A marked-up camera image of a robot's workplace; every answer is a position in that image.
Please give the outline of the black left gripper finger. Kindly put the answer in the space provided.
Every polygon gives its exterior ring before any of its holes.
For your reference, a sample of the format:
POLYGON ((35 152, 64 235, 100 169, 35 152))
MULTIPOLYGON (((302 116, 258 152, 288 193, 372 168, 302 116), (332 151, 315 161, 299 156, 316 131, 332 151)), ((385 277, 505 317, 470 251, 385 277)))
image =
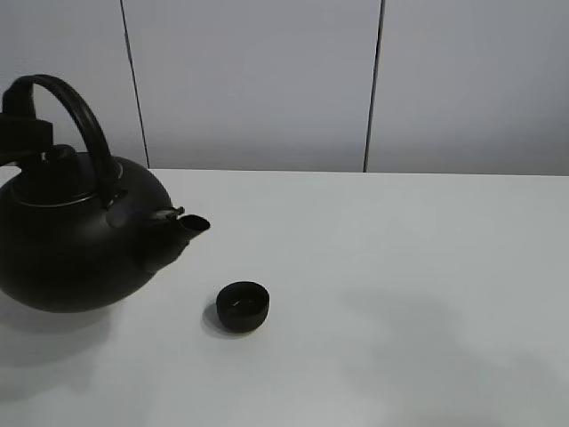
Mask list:
POLYGON ((53 145, 52 123, 1 114, 1 165, 41 155, 53 145))

